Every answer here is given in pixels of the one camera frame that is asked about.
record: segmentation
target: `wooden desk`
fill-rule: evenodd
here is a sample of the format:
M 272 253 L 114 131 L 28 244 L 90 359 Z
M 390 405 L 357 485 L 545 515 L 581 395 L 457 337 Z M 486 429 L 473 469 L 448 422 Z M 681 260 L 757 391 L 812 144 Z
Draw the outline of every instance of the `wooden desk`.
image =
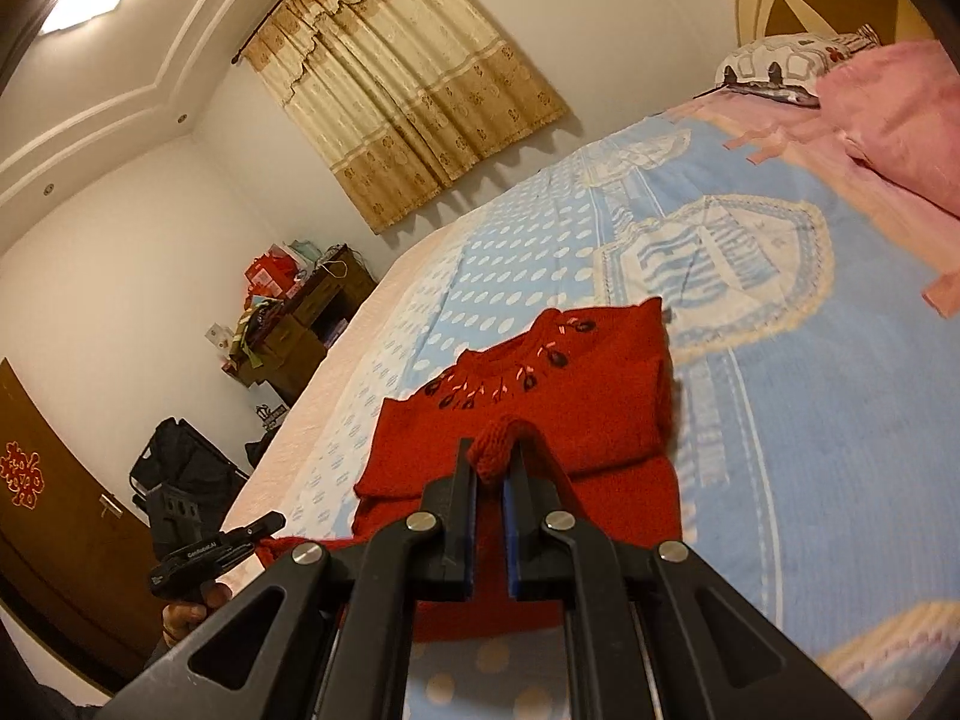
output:
M 316 269 L 299 293 L 267 309 L 260 327 L 247 339 L 263 365 L 254 367 L 246 356 L 237 360 L 234 375 L 245 386 L 269 382 L 290 406 L 326 357 L 320 340 L 325 330 L 340 319 L 353 319 L 376 287 L 345 245 L 326 264 L 328 269 Z

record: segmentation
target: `curtain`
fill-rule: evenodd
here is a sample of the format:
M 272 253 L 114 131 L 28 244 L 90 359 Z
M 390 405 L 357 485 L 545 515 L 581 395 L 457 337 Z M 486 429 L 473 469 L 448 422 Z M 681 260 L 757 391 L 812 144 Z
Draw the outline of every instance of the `curtain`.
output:
M 566 113 L 468 0 L 282 0 L 244 57 L 376 233 Z

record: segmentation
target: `ceiling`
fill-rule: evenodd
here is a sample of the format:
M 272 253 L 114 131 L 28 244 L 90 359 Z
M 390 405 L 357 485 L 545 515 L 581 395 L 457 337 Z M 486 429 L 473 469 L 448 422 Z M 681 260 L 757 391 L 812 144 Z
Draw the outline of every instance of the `ceiling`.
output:
M 276 1 L 122 0 L 38 37 L 0 95 L 0 253 L 90 181 L 189 132 Z

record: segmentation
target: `metal screw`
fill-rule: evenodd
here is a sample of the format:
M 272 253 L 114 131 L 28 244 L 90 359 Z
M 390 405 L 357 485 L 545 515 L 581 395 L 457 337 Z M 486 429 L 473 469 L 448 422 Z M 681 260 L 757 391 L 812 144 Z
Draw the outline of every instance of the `metal screw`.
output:
M 681 541 L 664 541 L 656 552 L 666 562 L 683 562 L 690 557 L 690 550 Z
M 565 512 L 562 509 L 550 512 L 550 514 L 544 517 L 544 525 L 551 531 L 568 531 L 576 524 L 577 518 L 573 517 L 573 514 L 570 514 L 570 512 Z
M 417 533 L 432 531 L 437 527 L 437 517 L 430 512 L 413 512 L 407 517 L 407 527 Z
M 298 544 L 294 547 L 294 562 L 300 565 L 311 565 L 323 557 L 323 547 L 312 541 L 309 543 Z

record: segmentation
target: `curtain rod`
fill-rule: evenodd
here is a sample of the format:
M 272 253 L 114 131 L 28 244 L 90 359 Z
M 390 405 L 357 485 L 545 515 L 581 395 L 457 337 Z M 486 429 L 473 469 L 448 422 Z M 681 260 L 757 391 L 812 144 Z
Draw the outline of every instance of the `curtain rod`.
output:
M 251 32 L 250 34 L 248 34 L 247 39 L 243 42 L 243 46 L 239 47 L 239 49 L 237 50 L 237 53 L 236 53 L 235 55 L 233 55 L 233 58 L 230 60 L 230 64 L 235 65 L 237 62 L 240 61 L 240 55 L 242 55 L 243 50 L 246 49 L 246 47 L 248 47 L 248 45 L 250 45 L 251 40 L 253 40 L 253 36 L 256 35 L 256 33 L 258 33 L 258 32 L 260 31 L 261 26 L 263 26 L 263 25 L 265 25 L 265 23 L 267 23 L 267 19 L 270 18 L 270 14 L 272 14 L 272 12 L 274 12 L 275 10 L 277 10 L 277 6 L 278 6 L 282 1 L 284 1 L 284 0 L 277 0 L 277 1 L 274 3 L 274 5 L 270 8 L 270 10 L 267 11 L 267 15 L 265 15 L 262 19 L 260 19 L 260 23 L 258 23 L 258 25 L 256 25 L 255 28 L 253 28 L 253 32 Z

